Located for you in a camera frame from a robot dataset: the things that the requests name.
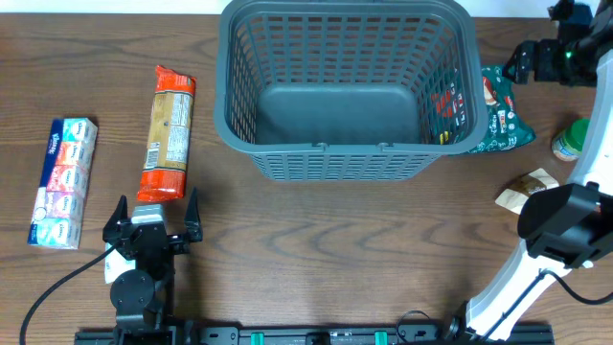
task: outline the white background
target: white background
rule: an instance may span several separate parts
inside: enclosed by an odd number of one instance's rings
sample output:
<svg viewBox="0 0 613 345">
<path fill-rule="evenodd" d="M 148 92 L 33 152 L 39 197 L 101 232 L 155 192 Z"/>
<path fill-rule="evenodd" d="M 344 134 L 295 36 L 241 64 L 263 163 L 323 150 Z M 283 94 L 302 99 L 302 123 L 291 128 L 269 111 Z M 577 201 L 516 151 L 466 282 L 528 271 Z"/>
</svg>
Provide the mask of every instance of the white background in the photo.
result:
<svg viewBox="0 0 613 345">
<path fill-rule="evenodd" d="M 457 0 L 472 16 L 547 17 L 557 0 Z M 230 0 L 0 0 L 0 12 L 217 14 Z M 583 0 L 596 10 L 599 0 Z"/>
</svg>

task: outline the wooden tabletop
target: wooden tabletop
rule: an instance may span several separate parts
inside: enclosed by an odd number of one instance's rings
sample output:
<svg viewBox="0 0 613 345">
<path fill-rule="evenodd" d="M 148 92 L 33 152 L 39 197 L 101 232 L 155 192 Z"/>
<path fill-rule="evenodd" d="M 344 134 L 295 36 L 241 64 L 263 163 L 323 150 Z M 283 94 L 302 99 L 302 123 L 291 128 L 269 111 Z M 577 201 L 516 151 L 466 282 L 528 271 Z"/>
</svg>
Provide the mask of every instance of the wooden tabletop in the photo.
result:
<svg viewBox="0 0 613 345">
<path fill-rule="evenodd" d="M 546 20 L 477 19 L 483 63 L 525 39 L 555 36 Z M 573 164 L 550 141 L 590 115 L 593 89 L 515 86 L 538 138 L 504 153 L 444 157 L 405 182 L 278 183 L 225 146 L 213 124 L 217 16 L 0 16 L 0 342 L 51 284 L 102 253 L 120 195 L 137 205 L 155 86 L 163 64 L 198 78 L 188 188 L 199 189 L 204 242 L 176 260 L 176 315 L 255 325 L 391 324 L 408 310 L 444 318 L 480 292 L 518 242 L 517 216 L 494 204 L 517 176 L 544 168 L 564 182 Z M 99 137 L 79 250 L 26 245 L 53 118 L 87 116 Z M 186 200 L 166 205 L 182 231 Z M 567 281 L 596 298 L 611 290 L 613 256 Z M 97 264 L 38 310 L 30 344 L 72 343 L 79 328 L 114 326 Z M 613 342 L 613 306 L 585 307 L 549 288 L 523 320 L 550 322 L 557 343 Z"/>
</svg>

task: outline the plastic basket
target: plastic basket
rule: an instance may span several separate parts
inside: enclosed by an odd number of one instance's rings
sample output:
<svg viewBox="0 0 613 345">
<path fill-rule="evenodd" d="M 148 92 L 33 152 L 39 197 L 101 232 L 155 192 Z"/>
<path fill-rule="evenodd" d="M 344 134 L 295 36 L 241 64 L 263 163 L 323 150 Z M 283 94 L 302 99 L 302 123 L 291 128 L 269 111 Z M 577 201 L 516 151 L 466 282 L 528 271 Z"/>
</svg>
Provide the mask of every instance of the plastic basket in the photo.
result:
<svg viewBox="0 0 613 345">
<path fill-rule="evenodd" d="M 488 125 L 454 1 L 235 0 L 216 77 L 219 136 L 276 180 L 407 179 Z"/>
</svg>

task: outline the black cable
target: black cable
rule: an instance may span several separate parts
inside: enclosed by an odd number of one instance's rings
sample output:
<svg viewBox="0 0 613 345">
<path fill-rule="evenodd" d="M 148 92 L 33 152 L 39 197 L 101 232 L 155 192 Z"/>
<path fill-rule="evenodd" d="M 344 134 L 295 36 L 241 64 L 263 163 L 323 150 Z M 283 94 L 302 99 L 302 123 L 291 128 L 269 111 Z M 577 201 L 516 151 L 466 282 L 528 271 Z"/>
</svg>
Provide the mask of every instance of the black cable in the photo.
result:
<svg viewBox="0 0 613 345">
<path fill-rule="evenodd" d="M 404 313 L 400 319 L 398 320 L 398 322 L 396 323 L 396 335 L 399 339 L 402 339 L 405 343 L 408 343 L 409 341 L 404 337 L 404 335 L 400 334 L 399 328 L 400 328 L 400 322 L 402 322 L 402 320 L 404 320 L 405 317 L 409 316 L 409 315 L 415 315 L 415 314 L 420 314 L 423 315 L 425 317 L 428 318 L 428 321 L 432 321 L 432 319 L 430 319 L 430 316 L 428 316 L 425 312 L 421 311 L 421 310 L 409 310 L 406 313 Z"/>
<path fill-rule="evenodd" d="M 579 296 L 576 292 L 574 292 L 571 287 L 568 286 L 568 284 L 566 284 L 566 282 L 564 282 L 564 280 L 562 278 L 560 278 L 557 274 L 555 274 L 554 272 L 550 271 L 550 270 L 544 270 L 541 272 L 541 274 L 549 274 L 550 276 L 556 278 L 557 282 L 562 285 L 562 287 L 566 290 L 566 292 L 568 292 L 569 295 L 571 295 L 571 297 L 573 297 L 576 301 L 581 302 L 582 304 L 588 305 L 588 306 L 599 306 L 599 305 L 603 305 L 605 303 L 611 302 L 613 300 L 613 292 L 609 293 L 607 296 L 597 299 L 597 300 L 590 300 L 584 297 Z"/>
<path fill-rule="evenodd" d="M 605 303 L 611 302 L 611 300 L 613 300 L 613 292 L 597 300 L 590 300 L 590 299 L 581 297 L 576 292 L 574 292 L 571 289 L 571 287 L 569 287 L 568 284 L 566 284 L 566 282 L 564 282 L 564 280 L 560 278 L 557 274 L 550 271 L 549 269 L 545 269 L 545 270 L 542 270 L 540 273 L 538 273 L 536 278 L 534 278 L 533 282 L 524 290 L 524 292 L 522 292 L 521 295 L 519 295 L 519 297 L 511 305 L 509 310 L 507 310 L 507 312 L 502 313 L 502 316 L 500 316 L 498 321 L 488 330 L 488 332 L 485 335 L 483 335 L 480 338 L 480 341 L 488 341 L 489 336 L 492 335 L 494 331 L 498 329 L 498 327 L 507 319 L 507 317 L 509 317 L 509 315 L 513 313 L 513 311 L 515 311 L 517 306 L 519 306 L 519 304 L 524 300 L 524 298 L 526 298 L 526 296 L 530 293 L 530 291 L 532 291 L 533 288 L 536 287 L 536 285 L 540 281 L 542 281 L 546 275 L 551 275 L 552 277 L 554 277 L 557 280 L 557 282 L 564 288 L 564 290 L 566 290 L 566 292 L 568 292 L 568 294 L 571 295 L 571 297 L 573 297 L 576 301 L 581 302 L 582 304 L 585 304 L 588 306 L 599 306 L 599 305 L 603 305 Z"/>
<path fill-rule="evenodd" d="M 53 284 L 51 287 L 49 287 L 49 289 L 47 289 L 45 291 L 45 293 L 43 293 L 42 295 L 40 295 L 40 297 L 38 297 L 36 302 L 34 302 L 32 307 L 30 308 L 30 311 L 28 311 L 28 313 L 26 314 L 26 317 L 23 319 L 23 323 L 21 324 L 21 331 L 19 332 L 19 345 L 26 345 L 26 331 L 28 330 L 28 324 L 30 323 L 30 320 L 32 319 L 32 316 L 34 315 L 34 312 L 38 309 L 38 307 L 40 307 L 42 302 L 45 299 L 47 299 L 47 297 L 49 297 L 49 295 L 53 291 L 55 291 L 57 288 L 61 287 L 62 284 L 68 282 L 69 280 L 74 278 L 76 275 L 78 275 L 79 273 L 83 272 L 85 269 L 87 269 L 87 268 L 89 268 L 89 267 L 99 263 L 102 259 L 104 259 L 113 250 L 115 250 L 115 245 L 113 245 L 110 248 L 108 248 L 108 250 L 103 252 L 98 258 L 92 260 L 91 262 L 89 262 L 87 264 L 84 264 L 81 268 L 75 269 L 72 273 L 70 273 L 67 276 L 65 276 L 64 278 L 58 280 L 57 283 Z"/>
</svg>

